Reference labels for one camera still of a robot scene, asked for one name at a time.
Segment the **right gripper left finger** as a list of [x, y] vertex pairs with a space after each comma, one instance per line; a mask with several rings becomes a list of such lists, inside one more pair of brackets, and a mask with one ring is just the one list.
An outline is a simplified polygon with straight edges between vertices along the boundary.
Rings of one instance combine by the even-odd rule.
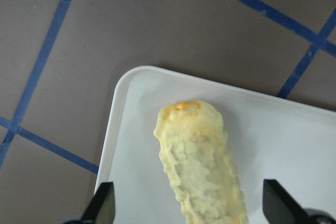
[[101, 183], [81, 216], [80, 223], [113, 224], [115, 216], [114, 184]]

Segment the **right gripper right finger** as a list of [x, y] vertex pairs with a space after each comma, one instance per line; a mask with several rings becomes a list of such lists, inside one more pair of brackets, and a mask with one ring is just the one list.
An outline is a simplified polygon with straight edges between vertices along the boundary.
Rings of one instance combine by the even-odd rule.
[[262, 203], [270, 224], [335, 223], [326, 212], [303, 209], [275, 179], [264, 179]]

